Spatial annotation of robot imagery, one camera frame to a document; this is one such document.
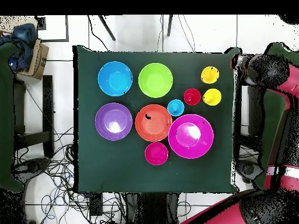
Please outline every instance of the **pink bowl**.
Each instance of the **pink bowl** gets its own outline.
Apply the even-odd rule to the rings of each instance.
[[[211,148],[214,133],[210,123],[202,116],[187,114],[177,118],[168,133],[168,142],[179,156],[194,159]]]
[[[168,158],[168,150],[164,144],[153,142],[147,146],[144,155],[148,163],[162,165]]]

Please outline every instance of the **yellow bowl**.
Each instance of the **yellow bowl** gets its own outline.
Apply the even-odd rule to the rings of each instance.
[[[221,92],[218,89],[209,89],[204,93],[203,101],[209,106],[216,106],[221,101]]]
[[[219,71],[217,68],[212,67],[212,66],[208,66],[205,67],[201,73],[201,80],[204,83],[214,83],[217,81],[217,79],[219,78]]]

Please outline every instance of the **bowl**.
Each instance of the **bowl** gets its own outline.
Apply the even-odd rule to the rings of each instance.
[[[122,62],[108,62],[101,67],[98,74],[98,84],[109,96],[124,95],[131,88],[132,83],[132,73]]]
[[[187,89],[184,93],[184,101],[190,106],[196,105],[200,98],[201,95],[197,89]]]
[[[107,140],[116,141],[124,138],[131,131],[132,125],[132,115],[122,104],[106,104],[96,113],[96,130]]]
[[[139,136],[150,142],[158,142],[166,138],[171,124],[172,117],[168,110],[157,104],[143,107],[135,119]]]
[[[214,133],[210,123],[202,116],[186,114],[171,125],[168,142],[179,156],[195,159],[205,155],[211,148]]]
[[[218,89],[208,89],[203,95],[203,101],[209,106],[216,106],[221,101],[221,92]]]
[[[170,115],[174,117],[178,117],[183,114],[184,112],[184,103],[180,100],[172,100],[168,103],[167,110],[170,113]]]
[[[172,87],[171,71],[164,64],[148,64],[141,70],[138,84],[141,91],[151,98],[165,96]]]
[[[168,150],[164,144],[153,142],[145,149],[144,156],[149,164],[159,166],[166,162],[168,158]]]
[[[219,71],[213,66],[205,67],[201,73],[201,80],[204,83],[214,83],[219,78]]]

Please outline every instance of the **small red bowl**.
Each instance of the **small red bowl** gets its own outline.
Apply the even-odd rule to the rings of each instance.
[[[190,106],[196,105],[200,101],[201,95],[197,89],[187,89],[184,93],[184,101]]]

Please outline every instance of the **small blue bowl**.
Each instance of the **small blue bowl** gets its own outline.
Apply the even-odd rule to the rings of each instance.
[[[101,90],[109,96],[121,96],[128,92],[133,83],[132,72],[122,62],[108,62],[98,74]]]
[[[184,103],[180,100],[172,100],[167,106],[168,112],[174,117],[182,115],[182,113],[184,112],[184,108]]]

